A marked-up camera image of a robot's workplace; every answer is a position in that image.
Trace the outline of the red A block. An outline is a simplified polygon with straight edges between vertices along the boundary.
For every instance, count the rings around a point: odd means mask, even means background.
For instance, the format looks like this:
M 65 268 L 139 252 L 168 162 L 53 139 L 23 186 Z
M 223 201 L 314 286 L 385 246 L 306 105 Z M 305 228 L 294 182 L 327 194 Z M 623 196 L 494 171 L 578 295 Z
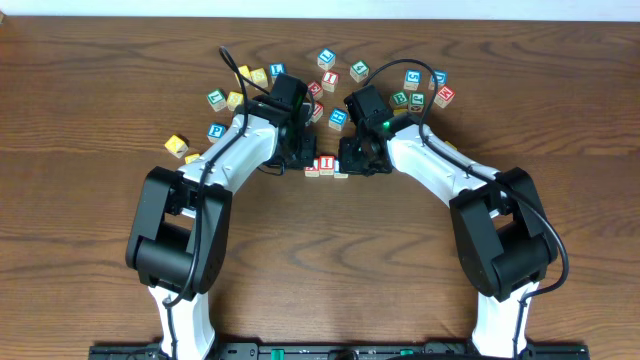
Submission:
M 319 160 L 314 159 L 313 164 L 311 166 L 305 167 L 304 174 L 306 177 L 319 177 L 320 176 Z

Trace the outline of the blue 2 block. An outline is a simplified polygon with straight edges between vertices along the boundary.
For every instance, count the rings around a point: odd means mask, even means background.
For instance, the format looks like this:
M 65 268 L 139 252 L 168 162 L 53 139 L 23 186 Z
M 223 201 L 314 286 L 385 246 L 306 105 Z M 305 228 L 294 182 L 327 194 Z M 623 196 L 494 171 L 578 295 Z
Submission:
M 348 174 L 340 171 L 340 162 L 338 160 L 334 161 L 334 177 L 336 179 L 346 179 L 349 177 Z

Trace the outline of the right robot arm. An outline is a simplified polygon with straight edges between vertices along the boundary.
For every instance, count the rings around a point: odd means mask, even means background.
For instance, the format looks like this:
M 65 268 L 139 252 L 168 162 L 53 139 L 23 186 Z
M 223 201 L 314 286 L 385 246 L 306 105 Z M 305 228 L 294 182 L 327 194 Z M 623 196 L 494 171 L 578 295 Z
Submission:
M 563 272 L 542 287 L 555 260 L 569 266 L 566 248 L 543 210 L 530 175 L 481 165 L 438 138 L 425 116 L 396 115 L 367 85 L 344 100 L 356 127 L 340 141 L 343 173 L 404 173 L 450 211 L 459 262 L 478 292 L 472 344 L 485 357 L 520 359 L 527 347 L 528 307 L 561 287 Z

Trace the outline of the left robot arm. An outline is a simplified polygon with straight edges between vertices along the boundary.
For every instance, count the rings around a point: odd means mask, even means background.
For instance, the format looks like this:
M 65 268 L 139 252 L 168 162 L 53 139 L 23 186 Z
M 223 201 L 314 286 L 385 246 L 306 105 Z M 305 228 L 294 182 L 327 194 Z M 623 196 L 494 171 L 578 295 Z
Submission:
M 165 359 L 204 359 L 215 342 L 208 292 L 222 268 L 232 199 L 260 166 L 302 170 L 314 163 L 307 85 L 287 74 L 239 105 L 213 146 L 177 170 L 146 176 L 125 262 L 154 297 Z

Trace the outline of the red U block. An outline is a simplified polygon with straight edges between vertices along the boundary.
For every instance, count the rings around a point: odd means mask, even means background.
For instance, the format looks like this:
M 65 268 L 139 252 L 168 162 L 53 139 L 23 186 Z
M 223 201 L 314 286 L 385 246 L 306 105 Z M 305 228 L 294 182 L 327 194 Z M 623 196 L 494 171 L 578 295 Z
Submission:
M 313 113 L 311 116 L 311 121 L 313 123 L 316 123 L 319 121 L 319 119 L 322 117 L 324 112 L 324 106 L 320 103 L 320 102 L 316 102 L 314 104 L 314 109 L 313 109 Z

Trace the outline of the blue H block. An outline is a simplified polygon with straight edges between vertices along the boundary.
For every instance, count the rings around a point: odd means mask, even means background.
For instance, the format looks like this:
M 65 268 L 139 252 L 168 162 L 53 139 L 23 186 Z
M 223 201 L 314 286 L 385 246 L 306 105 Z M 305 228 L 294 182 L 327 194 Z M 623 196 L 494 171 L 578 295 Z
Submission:
M 328 126 L 334 130 L 342 131 L 345 123 L 348 121 L 348 113 L 334 108 L 328 118 Z

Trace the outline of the red E block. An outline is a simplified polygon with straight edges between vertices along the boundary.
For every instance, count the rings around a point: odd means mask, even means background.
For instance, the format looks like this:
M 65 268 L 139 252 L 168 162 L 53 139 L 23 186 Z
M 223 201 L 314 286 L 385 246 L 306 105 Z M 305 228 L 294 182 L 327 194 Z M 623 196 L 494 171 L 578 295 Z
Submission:
M 311 81 L 307 84 L 308 90 L 310 91 L 314 100 L 319 100 L 322 98 L 324 94 L 324 89 L 317 81 Z

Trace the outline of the yellow block beside L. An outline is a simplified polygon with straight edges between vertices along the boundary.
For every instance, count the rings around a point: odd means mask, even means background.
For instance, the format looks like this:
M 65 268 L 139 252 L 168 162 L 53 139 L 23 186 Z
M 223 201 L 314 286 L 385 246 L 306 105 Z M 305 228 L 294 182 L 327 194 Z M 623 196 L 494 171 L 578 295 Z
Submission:
M 245 95 L 240 92 L 231 91 L 228 94 L 226 104 L 227 108 L 233 112 L 245 102 Z

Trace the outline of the blue L block left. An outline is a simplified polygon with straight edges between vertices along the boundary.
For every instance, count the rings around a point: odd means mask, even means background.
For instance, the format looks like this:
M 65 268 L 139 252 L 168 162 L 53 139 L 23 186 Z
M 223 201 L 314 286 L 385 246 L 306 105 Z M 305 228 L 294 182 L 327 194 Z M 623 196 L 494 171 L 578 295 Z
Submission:
M 286 73 L 287 70 L 284 63 L 273 63 L 269 65 L 269 74 L 272 82 L 275 82 L 279 75 Z

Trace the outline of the blue l block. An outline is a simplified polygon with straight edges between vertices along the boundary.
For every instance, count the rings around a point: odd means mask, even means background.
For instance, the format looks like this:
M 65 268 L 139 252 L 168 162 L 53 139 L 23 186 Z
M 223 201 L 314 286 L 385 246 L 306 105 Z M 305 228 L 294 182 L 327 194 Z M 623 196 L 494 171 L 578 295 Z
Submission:
M 286 73 L 287 70 L 284 63 L 273 63 L 269 65 L 269 74 L 272 82 L 275 82 L 279 75 Z
M 336 62 L 336 54 L 328 48 L 324 48 L 318 54 L 317 64 L 324 71 L 330 70 L 335 65 L 335 62 Z

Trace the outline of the blue P block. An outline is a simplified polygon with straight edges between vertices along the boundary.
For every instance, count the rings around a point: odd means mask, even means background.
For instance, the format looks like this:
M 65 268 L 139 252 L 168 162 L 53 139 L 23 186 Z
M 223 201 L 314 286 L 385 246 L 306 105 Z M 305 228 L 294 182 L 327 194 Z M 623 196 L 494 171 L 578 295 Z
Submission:
M 213 123 L 208 129 L 207 138 L 210 143 L 215 144 L 224 137 L 226 131 L 227 128 L 224 125 Z

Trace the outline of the green 4 block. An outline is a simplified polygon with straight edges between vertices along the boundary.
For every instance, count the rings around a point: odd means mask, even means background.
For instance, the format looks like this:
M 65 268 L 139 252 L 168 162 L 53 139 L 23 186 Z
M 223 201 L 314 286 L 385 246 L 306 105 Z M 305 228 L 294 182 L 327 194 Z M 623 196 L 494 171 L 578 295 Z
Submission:
M 369 75 L 370 67 L 363 60 L 358 60 L 350 67 L 350 76 L 356 83 L 364 81 Z

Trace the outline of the blue 5 block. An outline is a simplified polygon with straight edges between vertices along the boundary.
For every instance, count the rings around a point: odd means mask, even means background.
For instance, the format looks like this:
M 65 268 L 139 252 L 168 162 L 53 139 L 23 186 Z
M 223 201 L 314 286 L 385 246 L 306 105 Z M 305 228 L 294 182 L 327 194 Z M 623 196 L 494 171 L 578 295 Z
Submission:
M 403 89 L 416 91 L 421 83 L 422 74 L 419 70 L 409 69 L 405 73 Z

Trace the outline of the blue L block top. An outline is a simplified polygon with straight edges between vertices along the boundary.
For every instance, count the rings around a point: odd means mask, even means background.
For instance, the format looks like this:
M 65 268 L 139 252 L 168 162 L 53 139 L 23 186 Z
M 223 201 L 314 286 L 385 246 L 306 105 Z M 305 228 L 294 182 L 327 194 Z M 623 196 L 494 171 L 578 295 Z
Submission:
M 335 65 L 335 62 L 336 62 L 336 54 L 328 48 L 324 48 L 318 54 L 317 64 L 324 71 L 330 70 Z

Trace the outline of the yellow block top left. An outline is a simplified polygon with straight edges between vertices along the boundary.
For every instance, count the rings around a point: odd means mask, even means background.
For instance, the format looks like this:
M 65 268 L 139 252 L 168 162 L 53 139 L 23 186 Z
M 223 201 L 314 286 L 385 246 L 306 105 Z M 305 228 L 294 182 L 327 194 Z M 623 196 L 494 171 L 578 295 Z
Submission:
M 250 68 L 247 65 L 242 65 L 238 68 L 240 76 L 236 76 L 236 80 L 238 84 L 243 83 L 245 86 L 249 86 L 251 84 L 251 72 Z

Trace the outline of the green L block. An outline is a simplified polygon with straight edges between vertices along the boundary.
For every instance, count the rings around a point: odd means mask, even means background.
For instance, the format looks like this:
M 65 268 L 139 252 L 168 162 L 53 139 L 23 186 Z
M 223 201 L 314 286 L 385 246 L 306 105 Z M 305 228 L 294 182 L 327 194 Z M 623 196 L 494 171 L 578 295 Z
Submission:
M 207 101 L 215 112 L 227 108 L 227 98 L 223 90 L 217 88 L 207 95 Z

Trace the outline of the red M block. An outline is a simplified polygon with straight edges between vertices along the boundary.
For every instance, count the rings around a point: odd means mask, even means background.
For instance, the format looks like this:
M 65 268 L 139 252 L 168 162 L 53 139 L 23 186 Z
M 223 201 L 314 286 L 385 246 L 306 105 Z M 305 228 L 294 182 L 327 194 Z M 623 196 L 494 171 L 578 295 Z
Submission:
M 442 86 L 436 93 L 434 103 L 440 108 L 446 108 L 454 99 L 455 91 L 447 85 Z

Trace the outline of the blue D block right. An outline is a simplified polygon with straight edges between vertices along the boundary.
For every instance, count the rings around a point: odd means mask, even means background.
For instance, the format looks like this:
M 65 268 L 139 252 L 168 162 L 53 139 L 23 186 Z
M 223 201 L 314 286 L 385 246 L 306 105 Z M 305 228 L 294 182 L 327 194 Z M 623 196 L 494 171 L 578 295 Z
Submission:
M 446 71 L 435 70 L 435 76 L 430 78 L 428 88 L 430 90 L 440 89 L 447 83 L 448 73 Z

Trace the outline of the yellow block lower middle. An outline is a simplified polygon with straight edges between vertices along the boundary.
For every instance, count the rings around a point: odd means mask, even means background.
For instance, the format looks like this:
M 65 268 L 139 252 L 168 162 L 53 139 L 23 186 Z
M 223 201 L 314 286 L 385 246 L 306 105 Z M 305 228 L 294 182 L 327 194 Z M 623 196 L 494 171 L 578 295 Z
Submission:
M 192 162 L 197 161 L 199 158 L 200 158 L 200 155 L 199 155 L 198 153 L 194 153 L 194 154 L 191 154 L 191 155 L 186 156 L 186 157 L 184 158 L 184 160 L 185 160 L 185 163 L 186 163 L 186 164 L 190 164 L 190 163 L 192 163 Z

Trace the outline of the yellow block lower left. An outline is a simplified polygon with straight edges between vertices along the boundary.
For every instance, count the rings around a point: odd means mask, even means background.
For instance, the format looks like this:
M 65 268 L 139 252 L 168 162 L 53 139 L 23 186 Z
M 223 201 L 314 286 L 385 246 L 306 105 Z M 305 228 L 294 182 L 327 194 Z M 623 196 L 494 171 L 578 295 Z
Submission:
M 186 140 L 181 136 L 174 134 L 165 143 L 165 149 L 176 158 L 182 158 L 189 150 L 189 146 Z

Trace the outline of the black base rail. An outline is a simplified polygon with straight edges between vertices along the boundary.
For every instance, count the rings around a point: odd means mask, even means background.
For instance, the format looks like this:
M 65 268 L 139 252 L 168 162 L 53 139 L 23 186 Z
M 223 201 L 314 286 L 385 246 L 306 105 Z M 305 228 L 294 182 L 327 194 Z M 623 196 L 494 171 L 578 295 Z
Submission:
M 159 360 L 168 356 L 157 344 L 146 346 L 92 346 L 89 360 Z M 480 359 L 469 343 L 428 342 L 421 346 L 400 345 L 259 345 L 255 343 L 220 343 L 207 355 L 213 360 L 385 360 L 385 359 Z M 519 355 L 535 360 L 589 360 L 584 345 L 529 344 Z

